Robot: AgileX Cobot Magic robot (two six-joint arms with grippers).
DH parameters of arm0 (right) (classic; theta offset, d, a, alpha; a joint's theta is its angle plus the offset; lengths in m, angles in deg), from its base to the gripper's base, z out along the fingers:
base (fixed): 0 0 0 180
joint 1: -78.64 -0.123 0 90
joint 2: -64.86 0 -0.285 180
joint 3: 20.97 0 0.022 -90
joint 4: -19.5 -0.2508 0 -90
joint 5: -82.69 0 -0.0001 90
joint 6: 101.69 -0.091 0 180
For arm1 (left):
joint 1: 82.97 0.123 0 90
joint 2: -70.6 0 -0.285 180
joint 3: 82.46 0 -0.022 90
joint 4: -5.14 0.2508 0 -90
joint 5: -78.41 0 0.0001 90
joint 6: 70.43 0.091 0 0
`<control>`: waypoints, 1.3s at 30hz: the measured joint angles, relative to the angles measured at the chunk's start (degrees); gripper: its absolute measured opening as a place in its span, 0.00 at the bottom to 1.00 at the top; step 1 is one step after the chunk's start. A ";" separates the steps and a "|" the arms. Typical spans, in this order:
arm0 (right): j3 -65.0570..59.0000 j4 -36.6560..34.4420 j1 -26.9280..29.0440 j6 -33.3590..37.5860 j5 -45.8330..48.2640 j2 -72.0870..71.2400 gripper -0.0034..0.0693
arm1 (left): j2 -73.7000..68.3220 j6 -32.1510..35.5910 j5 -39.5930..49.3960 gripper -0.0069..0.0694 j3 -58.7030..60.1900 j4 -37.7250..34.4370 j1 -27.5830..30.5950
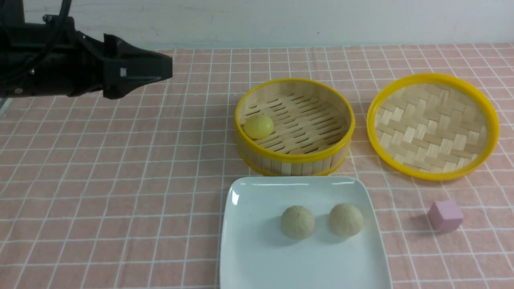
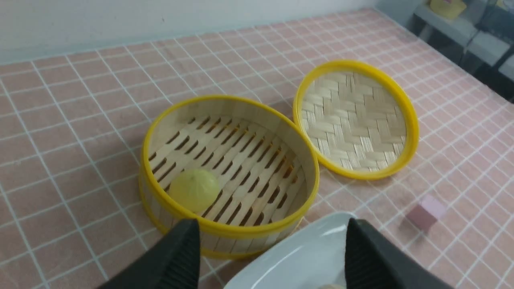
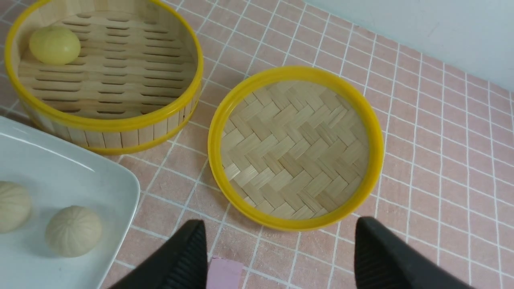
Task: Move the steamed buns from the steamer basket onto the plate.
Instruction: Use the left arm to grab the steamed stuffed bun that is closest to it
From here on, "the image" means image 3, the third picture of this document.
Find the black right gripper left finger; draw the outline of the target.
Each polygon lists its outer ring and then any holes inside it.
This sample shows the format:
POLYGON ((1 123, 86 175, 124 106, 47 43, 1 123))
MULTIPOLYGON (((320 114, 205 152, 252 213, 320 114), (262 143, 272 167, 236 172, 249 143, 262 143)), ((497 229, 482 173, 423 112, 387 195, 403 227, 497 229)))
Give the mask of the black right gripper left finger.
POLYGON ((208 255, 204 221, 189 220, 111 289, 205 289, 208 255))

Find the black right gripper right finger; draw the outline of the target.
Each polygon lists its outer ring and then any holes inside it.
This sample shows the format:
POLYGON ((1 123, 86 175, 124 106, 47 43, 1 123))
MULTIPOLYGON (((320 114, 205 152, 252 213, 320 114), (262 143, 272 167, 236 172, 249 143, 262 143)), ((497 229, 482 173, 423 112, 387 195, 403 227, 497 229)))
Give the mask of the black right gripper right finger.
POLYGON ((470 289, 371 216, 358 218, 354 274, 358 289, 470 289))

